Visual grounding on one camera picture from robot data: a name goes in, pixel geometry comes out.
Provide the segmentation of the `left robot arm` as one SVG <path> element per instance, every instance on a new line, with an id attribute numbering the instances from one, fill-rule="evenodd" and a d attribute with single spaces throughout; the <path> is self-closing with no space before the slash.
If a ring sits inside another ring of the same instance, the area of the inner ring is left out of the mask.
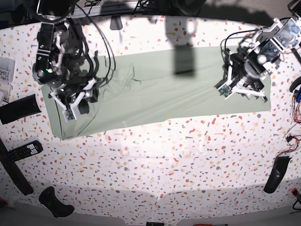
<path id="1" fill-rule="evenodd" d="M 301 43 L 301 2 L 293 0 L 288 4 L 292 16 L 288 19 L 273 19 L 269 27 L 260 28 L 252 36 L 253 47 L 249 47 L 243 63 L 232 71 L 239 80 L 231 92 L 246 96 L 268 98 L 262 83 L 272 74 L 271 68 L 279 65 L 279 55 L 297 48 Z"/>

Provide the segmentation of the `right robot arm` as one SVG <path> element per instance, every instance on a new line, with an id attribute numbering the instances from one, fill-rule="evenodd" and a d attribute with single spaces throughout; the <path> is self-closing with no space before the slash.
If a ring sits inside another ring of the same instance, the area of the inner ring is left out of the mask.
<path id="1" fill-rule="evenodd" d="M 93 88 L 95 63 L 88 54 L 86 39 L 71 18 L 75 0 L 40 0 L 36 16 L 41 22 L 38 31 L 38 51 L 33 65 L 33 77 L 50 87 L 49 98 L 61 106 L 66 121 L 89 113 L 89 103 L 97 101 Z"/>

